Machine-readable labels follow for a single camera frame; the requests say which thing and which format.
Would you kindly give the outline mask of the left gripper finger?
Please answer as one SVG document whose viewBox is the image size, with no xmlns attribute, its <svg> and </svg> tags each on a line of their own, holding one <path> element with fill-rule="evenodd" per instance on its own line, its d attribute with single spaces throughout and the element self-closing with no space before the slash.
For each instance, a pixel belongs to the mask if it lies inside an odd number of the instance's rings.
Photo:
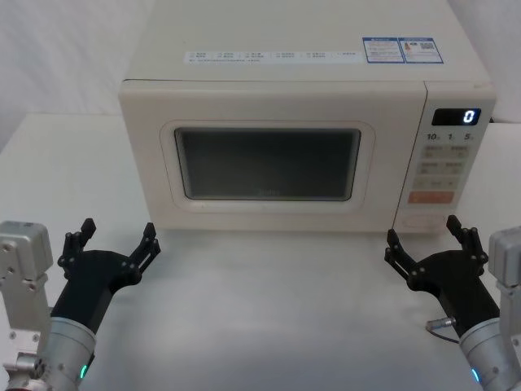
<svg viewBox="0 0 521 391">
<path fill-rule="evenodd" d="M 148 222 L 142 239 L 134 251 L 121 263 L 121 276 L 124 284 L 138 284 L 147 267 L 160 254 L 161 248 L 156 237 L 155 226 Z"/>
<path fill-rule="evenodd" d="M 77 232 L 68 232 L 65 235 L 62 255 L 58 259 L 58 265 L 66 270 L 83 252 L 84 247 L 96 231 L 93 218 L 84 220 Z"/>
</svg>

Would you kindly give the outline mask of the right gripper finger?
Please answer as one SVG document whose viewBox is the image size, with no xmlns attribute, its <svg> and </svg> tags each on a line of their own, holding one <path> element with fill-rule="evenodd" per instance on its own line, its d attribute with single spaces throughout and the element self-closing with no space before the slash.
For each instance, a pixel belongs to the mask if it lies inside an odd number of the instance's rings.
<svg viewBox="0 0 521 391">
<path fill-rule="evenodd" d="M 394 229 L 387 232 L 387 247 L 384 261 L 406 282 L 410 290 L 426 290 L 426 268 L 424 261 L 415 261 L 402 247 Z"/>
<path fill-rule="evenodd" d="M 488 262 L 488 255 L 484 251 L 476 227 L 465 228 L 456 215 L 449 215 L 446 226 L 450 234 L 461 245 L 462 251 L 471 260 L 471 264 L 477 267 L 477 275 L 484 274 L 484 265 Z"/>
</svg>

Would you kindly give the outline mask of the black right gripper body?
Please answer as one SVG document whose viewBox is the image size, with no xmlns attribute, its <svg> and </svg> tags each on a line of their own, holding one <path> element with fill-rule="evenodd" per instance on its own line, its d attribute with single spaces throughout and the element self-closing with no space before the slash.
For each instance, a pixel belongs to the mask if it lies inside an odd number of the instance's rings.
<svg viewBox="0 0 521 391">
<path fill-rule="evenodd" d="M 498 305 L 480 279 L 487 261 L 486 253 L 435 253 L 412 265 L 407 285 L 415 292 L 434 296 L 447 317 L 455 321 L 457 335 L 463 336 L 474 326 L 500 315 Z"/>
</svg>

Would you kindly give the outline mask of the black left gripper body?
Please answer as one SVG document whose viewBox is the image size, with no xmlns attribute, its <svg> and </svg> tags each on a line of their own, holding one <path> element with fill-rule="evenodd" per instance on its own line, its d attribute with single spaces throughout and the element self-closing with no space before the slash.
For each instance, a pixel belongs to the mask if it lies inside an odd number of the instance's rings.
<svg viewBox="0 0 521 391">
<path fill-rule="evenodd" d="M 51 316 L 77 322 L 97 333 L 112 301 L 120 289 L 136 284 L 136 266 L 125 255 L 90 250 L 63 255 L 58 260 L 66 285 Z"/>
</svg>

